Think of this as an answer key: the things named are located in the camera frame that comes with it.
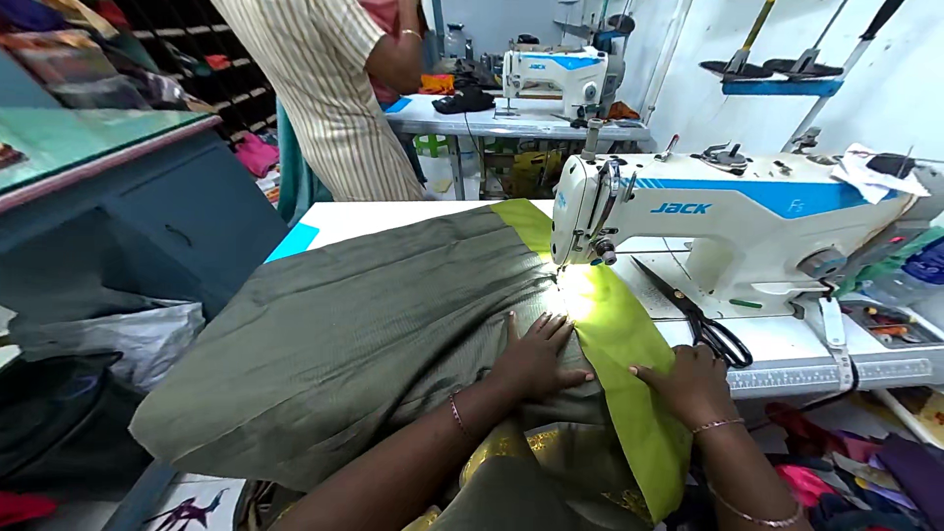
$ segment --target sewing machine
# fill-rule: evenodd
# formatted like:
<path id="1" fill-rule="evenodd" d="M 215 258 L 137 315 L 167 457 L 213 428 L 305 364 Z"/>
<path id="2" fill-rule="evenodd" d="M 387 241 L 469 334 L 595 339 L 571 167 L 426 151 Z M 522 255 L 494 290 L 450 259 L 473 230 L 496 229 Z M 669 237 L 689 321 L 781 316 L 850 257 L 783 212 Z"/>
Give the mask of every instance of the sewing machine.
<path id="1" fill-rule="evenodd" d="M 513 44 L 505 52 L 502 92 L 514 115 L 511 99 L 517 97 L 557 97 L 564 100 L 564 116 L 590 118 L 605 114 L 622 82 L 624 63 L 593 46 L 568 48 L 538 44 Z M 538 88 L 541 83 L 552 89 Z"/>
<path id="2" fill-rule="evenodd" d="M 889 234 L 901 241 L 891 226 L 919 202 L 892 193 L 869 204 L 830 177 L 828 158 L 726 149 L 571 157 L 554 204 L 554 263 L 612 265 L 615 247 L 632 236 L 692 237 L 679 262 L 693 284 L 689 298 L 713 300 L 726 316 L 791 315 L 790 301 L 818 299 L 854 274 L 850 257 L 874 255 Z M 932 189 L 920 200 L 924 228 L 944 210 L 941 199 Z M 908 223 L 920 232 L 921 223 Z"/>

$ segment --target striped shirt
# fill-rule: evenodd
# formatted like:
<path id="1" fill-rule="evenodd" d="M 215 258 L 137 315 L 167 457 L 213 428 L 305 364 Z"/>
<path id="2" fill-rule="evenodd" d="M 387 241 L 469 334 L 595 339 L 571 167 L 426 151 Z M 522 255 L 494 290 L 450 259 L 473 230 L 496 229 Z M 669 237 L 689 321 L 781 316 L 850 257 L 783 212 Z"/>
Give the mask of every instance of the striped shirt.
<path id="1" fill-rule="evenodd" d="M 423 198 L 364 65 L 384 35 L 356 0 L 211 0 L 269 78 L 336 201 Z"/>

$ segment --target bangle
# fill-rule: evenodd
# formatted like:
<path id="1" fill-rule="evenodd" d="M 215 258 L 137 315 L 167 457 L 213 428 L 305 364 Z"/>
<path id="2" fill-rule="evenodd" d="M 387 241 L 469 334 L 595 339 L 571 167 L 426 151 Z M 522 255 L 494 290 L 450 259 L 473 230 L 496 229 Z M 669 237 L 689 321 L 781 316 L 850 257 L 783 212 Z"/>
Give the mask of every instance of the bangle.
<path id="1" fill-rule="evenodd" d="M 412 29 L 401 29 L 400 35 L 415 35 L 417 39 L 419 39 L 420 41 L 423 41 L 423 36 L 420 35 L 418 32 L 413 31 Z"/>
<path id="2" fill-rule="evenodd" d="M 714 422 L 708 422 L 707 424 L 703 424 L 702 426 L 695 428 L 694 430 L 692 430 L 692 435 L 699 434 L 705 430 L 710 430 L 712 428 L 717 428 L 718 426 L 725 426 L 728 424 L 743 424 L 743 423 L 744 423 L 744 419 L 715 420 Z"/>
<path id="3" fill-rule="evenodd" d="M 463 424 L 463 419 L 462 417 L 459 416 L 459 410 L 456 409 L 456 401 L 453 399 L 453 397 L 455 396 L 456 396 L 456 393 L 449 393 L 449 405 L 452 406 L 452 418 L 454 418 L 456 420 L 456 423 L 459 424 L 459 429 L 463 432 L 463 435 L 469 440 L 474 440 L 472 436 L 470 436 L 469 433 L 465 431 L 465 425 Z"/>
<path id="4" fill-rule="evenodd" d="M 791 516 L 790 518 L 786 520 L 761 520 L 759 518 L 754 518 L 750 515 L 744 514 L 741 511 L 734 508 L 734 506 L 729 504 L 727 500 L 725 500 L 724 498 L 718 495 L 718 493 L 715 491 L 715 488 L 712 487 L 711 483 L 708 484 L 708 490 L 712 493 L 712 495 L 715 496 L 715 498 L 719 502 L 721 502 L 722 505 L 727 507 L 728 510 L 730 510 L 732 513 L 734 513 L 738 517 L 748 522 L 756 523 L 757 525 L 763 525 L 764 527 L 774 527 L 778 529 L 783 528 L 783 527 L 789 527 L 793 525 L 794 523 L 799 522 L 800 518 L 803 516 L 803 505 L 797 502 L 797 512 L 795 512 L 793 516 Z"/>

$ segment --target jack logo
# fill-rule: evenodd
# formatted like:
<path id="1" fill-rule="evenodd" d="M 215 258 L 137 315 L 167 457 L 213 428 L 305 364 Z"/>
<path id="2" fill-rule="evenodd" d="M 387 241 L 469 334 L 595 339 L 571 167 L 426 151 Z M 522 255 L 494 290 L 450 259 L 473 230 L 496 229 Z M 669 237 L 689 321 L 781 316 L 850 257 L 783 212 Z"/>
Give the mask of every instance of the jack logo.
<path id="1" fill-rule="evenodd" d="M 712 203 L 663 203 L 661 207 L 650 210 L 653 214 L 708 214 Z"/>

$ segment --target ruler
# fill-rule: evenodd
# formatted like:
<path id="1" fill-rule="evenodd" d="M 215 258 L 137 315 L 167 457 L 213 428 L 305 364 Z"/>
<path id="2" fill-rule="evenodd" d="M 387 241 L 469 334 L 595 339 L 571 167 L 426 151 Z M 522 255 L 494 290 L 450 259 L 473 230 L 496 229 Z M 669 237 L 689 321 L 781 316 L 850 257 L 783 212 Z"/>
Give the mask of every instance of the ruler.
<path id="1" fill-rule="evenodd" d="M 900 381 L 902 379 L 928 378 L 934 374 L 931 360 L 868 361 L 855 364 L 859 369 L 859 385 L 866 383 Z M 758 395 L 758 391 L 789 389 L 788 394 L 800 394 L 805 387 L 830 387 L 839 389 L 839 368 L 835 365 L 797 368 L 758 368 L 731 370 L 728 385 L 732 393 Z"/>

